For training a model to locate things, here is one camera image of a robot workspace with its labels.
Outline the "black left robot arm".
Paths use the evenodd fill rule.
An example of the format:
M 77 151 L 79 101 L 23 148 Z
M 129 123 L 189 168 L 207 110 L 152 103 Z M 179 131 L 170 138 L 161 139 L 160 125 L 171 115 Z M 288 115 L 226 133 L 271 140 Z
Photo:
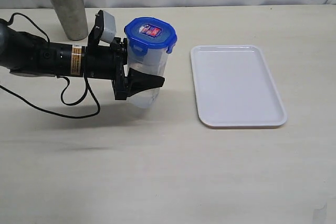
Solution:
M 116 37 L 115 19 L 100 10 L 86 46 L 50 42 L 10 28 L 14 19 L 1 19 L 1 66 L 24 77 L 87 77 L 110 80 L 116 100 L 160 88 L 165 79 L 129 69 L 126 39 Z

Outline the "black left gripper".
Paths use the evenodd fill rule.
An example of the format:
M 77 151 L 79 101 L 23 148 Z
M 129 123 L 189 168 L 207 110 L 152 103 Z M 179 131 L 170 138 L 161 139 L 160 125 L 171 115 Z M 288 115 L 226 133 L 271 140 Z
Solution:
M 110 80 L 114 98 L 122 101 L 143 91 L 161 88 L 165 78 L 130 68 L 127 77 L 128 40 L 115 36 L 112 43 L 100 40 L 103 32 L 102 11 L 96 13 L 94 26 L 88 36 L 84 74 L 88 78 Z

